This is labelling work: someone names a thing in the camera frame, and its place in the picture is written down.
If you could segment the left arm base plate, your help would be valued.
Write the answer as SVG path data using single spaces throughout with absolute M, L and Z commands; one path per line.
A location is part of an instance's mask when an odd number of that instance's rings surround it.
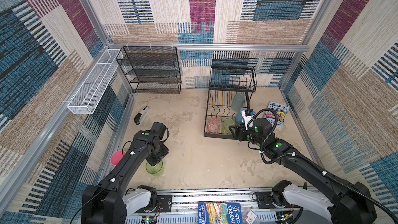
M 157 195 L 155 202 L 155 209 L 153 213 L 170 213 L 172 211 L 173 196 L 172 195 Z

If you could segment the green plastic cup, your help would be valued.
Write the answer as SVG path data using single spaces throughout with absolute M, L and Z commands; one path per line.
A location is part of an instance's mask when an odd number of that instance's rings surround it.
M 159 163 L 155 164 L 154 166 L 152 166 L 149 162 L 147 162 L 145 168 L 149 174 L 152 175 L 158 174 L 163 169 L 163 161 L 161 160 Z
M 235 120 L 232 118 L 226 118 L 222 124 L 221 127 L 221 133 L 225 135 L 231 135 L 231 131 L 229 129 L 229 126 L 234 126 L 235 125 Z

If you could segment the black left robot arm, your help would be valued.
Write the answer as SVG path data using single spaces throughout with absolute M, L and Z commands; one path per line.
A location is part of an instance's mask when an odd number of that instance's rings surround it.
M 169 153 L 164 144 L 168 137 L 167 127 L 159 122 L 154 122 L 150 130 L 137 132 L 130 148 L 112 171 L 98 185 L 89 185 L 83 192 L 81 223 L 123 224 L 140 209 L 145 212 L 157 210 L 155 188 L 141 185 L 130 194 L 126 192 L 144 161 L 155 166 Z

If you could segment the blue white ceramic mug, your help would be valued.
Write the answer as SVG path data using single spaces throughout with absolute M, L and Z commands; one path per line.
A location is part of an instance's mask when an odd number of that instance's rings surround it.
M 236 123 L 236 124 L 238 124 L 238 125 L 240 125 L 240 124 L 245 124 L 245 116 L 246 116 L 245 111 L 246 111 L 246 110 L 247 110 L 247 108 L 242 107 L 242 108 L 240 109 L 240 111 L 237 112 L 236 117 L 235 117 L 235 123 Z

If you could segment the black wire dish rack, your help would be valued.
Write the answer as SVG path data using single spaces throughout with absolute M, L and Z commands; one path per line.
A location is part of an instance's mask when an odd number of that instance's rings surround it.
M 232 140 L 232 135 L 221 133 L 226 118 L 235 120 L 237 112 L 231 109 L 231 103 L 237 93 L 245 96 L 243 107 L 250 107 L 250 100 L 256 92 L 257 78 L 254 68 L 230 65 L 213 65 L 210 68 L 208 95 L 205 114 L 204 136 L 207 138 Z M 220 122 L 218 134 L 206 132 L 207 121 L 217 118 Z

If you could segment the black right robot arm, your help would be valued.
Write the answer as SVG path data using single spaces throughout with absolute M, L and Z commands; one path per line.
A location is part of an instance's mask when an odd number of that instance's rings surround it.
M 255 119 L 251 125 L 250 128 L 244 124 L 231 125 L 229 130 L 234 139 L 259 145 L 257 151 L 264 163 L 277 163 L 318 190 L 316 194 L 282 180 L 270 193 L 275 207 L 296 205 L 333 224 L 371 224 L 376 220 L 375 204 L 363 184 L 351 184 L 335 176 L 302 155 L 290 143 L 276 138 L 274 128 L 266 119 Z

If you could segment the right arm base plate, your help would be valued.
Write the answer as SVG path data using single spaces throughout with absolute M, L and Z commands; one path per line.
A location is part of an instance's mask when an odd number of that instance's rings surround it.
M 271 191 L 256 191 L 252 198 L 257 202 L 258 209 L 277 209 L 273 203 Z

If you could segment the pink translucent plastic cup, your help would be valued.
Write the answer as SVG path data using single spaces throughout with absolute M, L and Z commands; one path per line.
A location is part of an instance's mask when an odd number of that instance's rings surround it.
M 217 118 L 210 118 L 207 121 L 206 132 L 212 134 L 218 134 L 220 131 L 220 122 Z

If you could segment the teal translucent plastic cup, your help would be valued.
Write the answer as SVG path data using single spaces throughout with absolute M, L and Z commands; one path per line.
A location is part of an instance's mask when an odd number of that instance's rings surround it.
M 243 107 L 245 101 L 245 96 L 242 93 L 237 93 L 231 103 L 231 109 L 235 112 L 239 112 Z

